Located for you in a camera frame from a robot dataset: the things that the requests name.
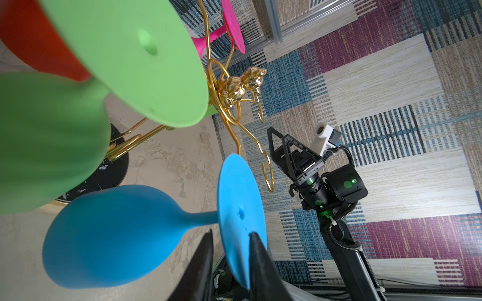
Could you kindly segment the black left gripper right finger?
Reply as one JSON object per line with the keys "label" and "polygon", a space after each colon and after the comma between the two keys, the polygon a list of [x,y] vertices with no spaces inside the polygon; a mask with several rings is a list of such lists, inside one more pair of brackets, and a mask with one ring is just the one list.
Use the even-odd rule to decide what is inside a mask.
{"label": "black left gripper right finger", "polygon": [[252,232],[249,237],[249,299],[292,301],[258,233]]}

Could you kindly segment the green wine glass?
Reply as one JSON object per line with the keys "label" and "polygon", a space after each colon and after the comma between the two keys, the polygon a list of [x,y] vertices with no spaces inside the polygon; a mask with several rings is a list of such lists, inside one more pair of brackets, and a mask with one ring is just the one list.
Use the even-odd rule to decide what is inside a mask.
{"label": "green wine glass", "polygon": [[1,213],[39,208],[86,180],[110,143],[109,94],[190,127],[208,108],[203,65],[169,1],[37,1],[91,78],[1,75]]}

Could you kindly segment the blue front wine glass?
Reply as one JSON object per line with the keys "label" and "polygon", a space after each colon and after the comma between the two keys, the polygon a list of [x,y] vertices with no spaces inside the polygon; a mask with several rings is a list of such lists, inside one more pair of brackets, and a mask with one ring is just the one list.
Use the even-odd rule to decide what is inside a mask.
{"label": "blue front wine glass", "polygon": [[85,194],[67,205],[47,231],[42,250],[47,275],[64,288],[117,287],[160,266],[193,228],[217,224],[236,281],[250,288],[250,234],[267,242],[261,194],[238,154],[224,160],[217,210],[188,213],[168,194],[125,185]]}

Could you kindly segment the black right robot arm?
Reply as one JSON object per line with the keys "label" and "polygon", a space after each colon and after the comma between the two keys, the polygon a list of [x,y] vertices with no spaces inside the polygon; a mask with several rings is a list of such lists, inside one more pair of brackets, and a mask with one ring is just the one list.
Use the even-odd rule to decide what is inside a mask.
{"label": "black right robot arm", "polygon": [[314,210],[320,233],[352,300],[385,300],[360,242],[345,223],[368,190],[354,167],[350,150],[333,130],[327,149],[314,150],[291,135],[267,129],[270,157],[291,180],[289,193],[299,196],[305,211]]}

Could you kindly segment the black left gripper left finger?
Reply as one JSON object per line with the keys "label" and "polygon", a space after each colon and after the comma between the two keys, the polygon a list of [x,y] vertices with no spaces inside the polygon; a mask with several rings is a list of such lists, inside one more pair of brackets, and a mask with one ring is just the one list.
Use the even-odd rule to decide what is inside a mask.
{"label": "black left gripper left finger", "polygon": [[213,250],[213,233],[209,230],[204,234],[182,278],[169,296],[169,301],[211,300]]}

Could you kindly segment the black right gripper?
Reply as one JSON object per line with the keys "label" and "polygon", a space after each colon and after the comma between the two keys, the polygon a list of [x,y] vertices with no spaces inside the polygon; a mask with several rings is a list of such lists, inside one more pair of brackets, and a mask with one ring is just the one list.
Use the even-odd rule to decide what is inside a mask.
{"label": "black right gripper", "polygon": [[[324,165],[326,159],[315,153],[291,135],[282,135],[275,128],[267,129],[271,159],[294,184],[301,187]],[[281,139],[281,146],[274,147],[273,136]]]}

